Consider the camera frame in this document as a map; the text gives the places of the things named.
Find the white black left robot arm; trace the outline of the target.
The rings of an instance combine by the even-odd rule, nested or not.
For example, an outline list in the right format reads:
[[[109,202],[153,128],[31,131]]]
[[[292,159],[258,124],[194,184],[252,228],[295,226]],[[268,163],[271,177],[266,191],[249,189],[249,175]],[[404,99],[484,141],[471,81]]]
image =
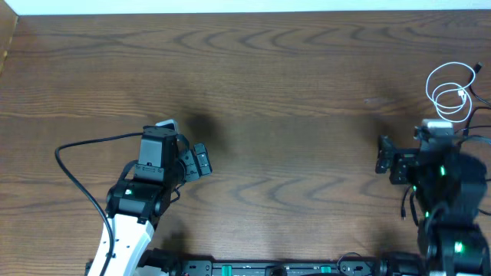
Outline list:
[[[160,217],[180,199],[180,188],[212,173],[204,144],[180,149],[177,141],[142,142],[107,194],[104,227],[87,275],[133,275]]]

